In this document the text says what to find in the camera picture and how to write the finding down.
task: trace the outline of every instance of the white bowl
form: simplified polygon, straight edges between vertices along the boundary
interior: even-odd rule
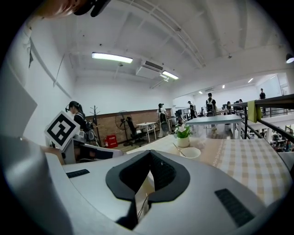
[[[199,149],[193,148],[193,147],[181,149],[181,152],[185,155],[185,156],[183,156],[181,154],[182,157],[190,158],[190,159],[191,158],[197,158],[201,154],[201,151]]]

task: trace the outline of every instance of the potted plant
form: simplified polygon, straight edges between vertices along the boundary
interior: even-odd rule
[[[190,145],[189,136],[192,135],[190,126],[182,124],[175,129],[175,134],[178,138],[178,146],[181,148],[188,147]]]

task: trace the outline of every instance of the spoon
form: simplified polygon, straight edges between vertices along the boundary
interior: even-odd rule
[[[179,148],[174,144],[174,146],[176,147],[176,149],[178,150],[178,151],[180,151],[180,153],[184,156],[184,157],[186,157],[185,156],[185,154],[183,154],[182,152],[181,152],[181,150],[179,150]]]

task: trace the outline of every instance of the cable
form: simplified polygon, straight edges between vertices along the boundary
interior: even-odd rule
[[[145,198],[145,200],[144,200],[144,202],[143,202],[143,205],[142,205],[142,208],[141,208],[141,210],[139,211],[139,213],[138,213],[138,215],[137,215],[138,219],[140,218],[140,216],[141,216],[141,214],[142,214],[143,207],[144,207],[144,204],[145,204],[147,198],[148,198],[148,196]]]

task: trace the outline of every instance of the black chair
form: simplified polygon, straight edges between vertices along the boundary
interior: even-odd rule
[[[134,127],[133,121],[130,117],[127,117],[127,123],[130,127],[130,130],[131,130],[130,136],[134,140],[135,143],[148,142],[147,140],[142,139],[142,137],[146,135],[146,132],[143,132],[143,130],[141,130],[141,133],[137,133],[138,127]]]

